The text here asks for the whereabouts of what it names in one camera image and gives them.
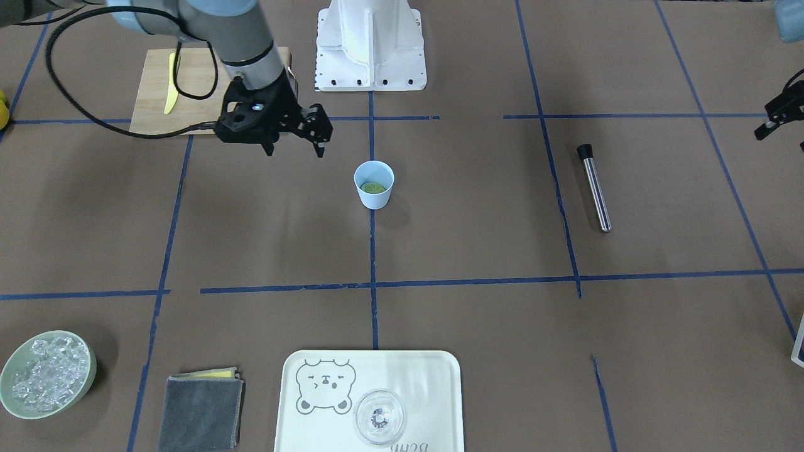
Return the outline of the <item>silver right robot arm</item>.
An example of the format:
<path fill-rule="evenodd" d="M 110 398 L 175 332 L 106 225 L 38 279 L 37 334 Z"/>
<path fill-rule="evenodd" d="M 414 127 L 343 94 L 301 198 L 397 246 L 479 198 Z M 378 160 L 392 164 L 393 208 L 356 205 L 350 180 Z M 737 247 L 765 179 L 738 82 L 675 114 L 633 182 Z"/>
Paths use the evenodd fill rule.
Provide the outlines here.
<path fill-rule="evenodd" d="M 231 78 L 215 121 L 147 134 L 147 139 L 212 131 L 224 143 L 259 145 L 270 156 L 282 134 L 293 134 L 309 141 L 319 158 L 324 155 L 333 126 L 322 105 L 299 106 L 296 85 L 258 1 L 3 1 L 2 26 L 26 25 L 32 18 L 60 10 L 64 15 L 45 48 L 46 69 L 58 91 L 93 123 L 135 136 L 135 132 L 123 131 L 93 116 L 69 94 L 58 79 L 52 52 L 69 26 L 109 14 L 123 28 L 147 35 L 171 35 L 178 46 L 206 43 L 214 63 L 223 64 Z"/>

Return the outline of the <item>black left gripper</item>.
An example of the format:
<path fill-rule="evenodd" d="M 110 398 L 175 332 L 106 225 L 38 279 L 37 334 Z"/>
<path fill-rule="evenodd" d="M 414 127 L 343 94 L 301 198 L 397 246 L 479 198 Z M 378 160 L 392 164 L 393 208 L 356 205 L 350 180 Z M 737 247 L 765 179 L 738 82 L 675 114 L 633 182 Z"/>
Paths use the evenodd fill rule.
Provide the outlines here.
<path fill-rule="evenodd" d="M 769 137 L 780 125 L 803 120 L 803 80 L 785 86 L 780 94 L 766 103 L 764 109 L 768 119 L 753 132 L 758 141 Z"/>

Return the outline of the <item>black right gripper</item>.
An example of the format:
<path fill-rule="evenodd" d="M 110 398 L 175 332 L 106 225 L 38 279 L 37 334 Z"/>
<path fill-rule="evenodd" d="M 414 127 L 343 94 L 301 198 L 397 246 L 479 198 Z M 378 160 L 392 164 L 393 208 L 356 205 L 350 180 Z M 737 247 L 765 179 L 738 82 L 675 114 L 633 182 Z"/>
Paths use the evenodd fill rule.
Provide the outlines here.
<path fill-rule="evenodd" d="M 333 126 L 323 105 L 299 106 L 289 77 L 278 77 L 263 88 L 250 89 L 244 77 L 233 77 L 224 92 L 214 134 L 225 143 L 261 145 L 267 157 L 282 132 L 306 139 L 323 158 Z"/>

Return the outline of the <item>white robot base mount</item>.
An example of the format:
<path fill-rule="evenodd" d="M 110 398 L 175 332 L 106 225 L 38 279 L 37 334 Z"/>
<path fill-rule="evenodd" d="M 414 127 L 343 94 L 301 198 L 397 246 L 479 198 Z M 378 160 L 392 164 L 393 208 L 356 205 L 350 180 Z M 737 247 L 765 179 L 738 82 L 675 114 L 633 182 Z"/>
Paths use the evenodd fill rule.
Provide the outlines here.
<path fill-rule="evenodd" d="M 407 1 L 332 1 L 317 18 L 319 92 L 426 89 L 421 15 Z"/>

